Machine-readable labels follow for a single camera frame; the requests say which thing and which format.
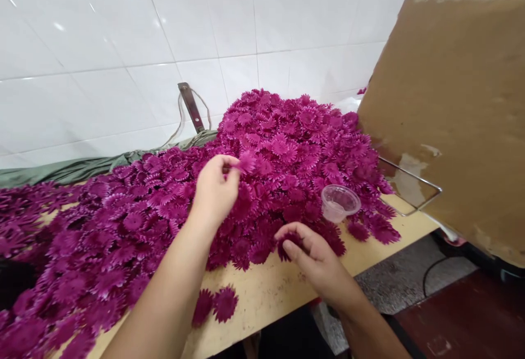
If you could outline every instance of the table surface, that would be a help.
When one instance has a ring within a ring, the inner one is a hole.
[[[410,210],[410,206],[397,196],[383,198],[402,212]],[[389,245],[383,245],[373,238],[365,243],[358,242],[341,226],[341,239],[347,252],[340,260],[351,275],[367,270],[438,228],[434,221],[420,211],[409,217],[397,216],[392,225],[401,234],[401,240]],[[200,359],[217,354],[317,297],[297,266],[281,262],[277,252],[270,254],[264,264],[251,264],[246,272],[236,270],[231,263],[226,268],[207,272],[202,287],[217,291],[228,284],[235,288],[239,296],[233,317],[219,324],[210,315],[201,328],[192,329],[184,348],[184,358]],[[89,359],[101,357],[124,318],[98,337],[88,355]],[[64,347],[53,358],[59,358]]]

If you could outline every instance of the white tile wall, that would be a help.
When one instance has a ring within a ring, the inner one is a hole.
[[[160,146],[181,121],[181,81],[212,128],[256,87],[354,96],[402,3],[0,0],[0,169]],[[195,134],[182,122],[177,140]]]

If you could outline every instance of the fabric flower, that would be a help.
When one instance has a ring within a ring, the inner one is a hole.
[[[239,296],[235,295],[235,290],[232,286],[221,288],[213,297],[213,314],[215,319],[219,323],[230,319],[235,312],[238,301]]]
[[[365,242],[370,237],[370,231],[360,222],[350,220],[347,225],[348,233],[360,242]]]
[[[270,246],[264,242],[257,242],[250,248],[248,258],[251,263],[264,263],[270,255]]]
[[[277,243],[277,253],[279,255],[279,258],[281,259],[281,262],[291,261],[290,257],[283,248],[283,243],[285,240],[289,240],[296,246],[302,247],[301,237],[296,232],[287,232],[286,234],[284,234],[283,237],[281,237]]]
[[[274,235],[288,221],[309,224],[343,255],[339,228],[321,216],[320,193],[332,183],[361,199],[361,211],[349,219],[351,234],[385,244],[399,240],[388,221],[395,212],[380,199],[392,187],[357,124],[357,114],[342,115],[307,95],[282,100],[251,90],[228,108],[216,139],[202,147],[146,153],[85,184],[0,189],[0,256],[33,265],[38,276],[11,310],[0,312],[0,351],[42,357],[73,337],[64,355],[85,357],[100,331],[139,299],[187,218],[199,172],[217,154],[239,156],[243,175],[206,270],[229,262],[248,270],[275,248],[285,260],[283,241]],[[40,214],[55,210],[42,226]],[[222,295],[213,298],[215,315],[225,322],[237,297],[231,288]]]
[[[140,213],[129,213],[126,218],[124,218],[124,226],[128,231],[136,231],[142,226],[144,218]]]
[[[130,283],[129,288],[129,302],[131,305],[137,303],[149,283],[149,278],[146,275],[140,275]]]
[[[197,305],[193,313],[193,319],[191,325],[194,328],[199,328],[208,318],[208,315],[213,308],[213,296],[208,289],[200,290],[199,298],[197,299]]]

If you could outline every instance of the clear plastic cup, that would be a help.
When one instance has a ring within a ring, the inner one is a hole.
[[[357,213],[361,208],[361,200],[355,192],[336,184],[323,188],[321,199],[323,217],[333,223],[340,223],[346,216]]]

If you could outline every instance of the green fabric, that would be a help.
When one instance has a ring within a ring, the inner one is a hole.
[[[78,183],[90,177],[111,172],[117,166],[130,165],[133,161],[140,160],[145,153],[156,153],[171,147],[178,147],[181,150],[187,150],[193,146],[201,147],[215,139],[216,136],[217,131],[205,130],[193,138],[148,151],[135,150],[105,158],[80,158],[34,168],[0,169],[0,188],[34,185],[43,181],[55,181],[59,184]]]

